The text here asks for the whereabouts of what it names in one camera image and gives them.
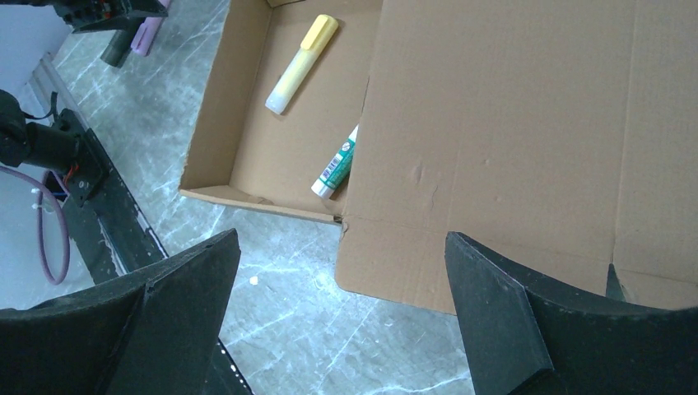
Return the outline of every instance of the gray marble surface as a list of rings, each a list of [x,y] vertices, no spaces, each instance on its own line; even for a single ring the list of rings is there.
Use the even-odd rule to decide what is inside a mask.
[[[473,393],[455,317],[337,287],[337,226],[178,194],[228,7],[175,0],[151,56],[121,69],[99,59],[110,33],[70,36],[54,65],[170,253],[239,231],[221,340],[240,370],[257,394]]]

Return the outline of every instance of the cable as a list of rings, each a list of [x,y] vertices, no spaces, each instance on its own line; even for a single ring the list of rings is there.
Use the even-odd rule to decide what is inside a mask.
[[[14,177],[17,177],[18,179],[23,179],[35,188],[39,189],[36,203],[37,205],[39,205],[39,207],[37,208],[37,225],[39,228],[37,231],[37,235],[39,238],[39,256],[41,257],[41,267],[44,269],[44,275],[46,276],[46,279],[51,284],[57,286],[58,284],[62,283],[63,280],[65,280],[67,270],[70,266],[70,239],[68,238],[67,234],[67,224],[65,221],[65,215],[63,214],[63,209],[61,208],[60,203],[58,203],[58,199],[56,199],[56,197],[51,193],[51,191],[49,191],[49,189],[46,188],[46,186],[43,184],[43,182],[45,182],[45,180],[48,178],[50,172],[44,172],[41,183],[35,179],[32,179],[30,176],[26,174],[9,169],[5,166],[0,166],[0,172],[12,175]],[[41,204],[44,202],[44,196],[48,198],[49,203],[51,204],[51,206],[54,207],[56,211],[56,217],[58,218],[58,226],[60,227],[61,236],[63,239],[63,265],[61,266],[61,272],[58,275],[58,278],[54,277],[54,275],[51,273],[49,261],[46,258],[46,251],[44,249],[44,210],[41,208]]]

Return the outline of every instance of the purple highlighter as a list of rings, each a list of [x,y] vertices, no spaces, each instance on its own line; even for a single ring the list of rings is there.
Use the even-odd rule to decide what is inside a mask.
[[[170,0],[159,1],[163,6],[165,6],[165,8],[170,6]],[[163,19],[165,18],[146,18],[146,21],[144,21],[141,24],[141,27],[138,28],[136,37],[133,37],[133,41],[131,42],[131,49],[133,52],[141,56],[148,56],[148,54],[151,52],[151,46],[153,40],[155,39],[155,34],[157,33],[158,29],[160,29],[160,24],[162,23]]]

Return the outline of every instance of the highlighter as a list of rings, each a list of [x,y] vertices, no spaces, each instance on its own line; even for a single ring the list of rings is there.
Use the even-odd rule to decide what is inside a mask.
[[[300,49],[267,98],[268,109],[279,115],[284,112],[338,27],[337,20],[329,15],[319,15],[315,18],[315,22],[300,43]]]

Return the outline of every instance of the marker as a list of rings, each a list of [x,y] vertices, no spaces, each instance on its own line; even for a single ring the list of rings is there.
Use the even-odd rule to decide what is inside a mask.
[[[329,162],[323,173],[315,180],[310,189],[323,199],[329,199],[337,187],[351,170],[351,161],[354,159],[354,145],[356,144],[356,134],[359,132],[359,125],[356,125],[347,141],[342,144],[342,148]]]
[[[301,82],[318,60],[338,26],[337,20],[329,15],[320,15],[315,18],[308,34],[300,43],[300,49],[267,98],[268,109],[279,115],[284,112],[291,97],[298,91]]]

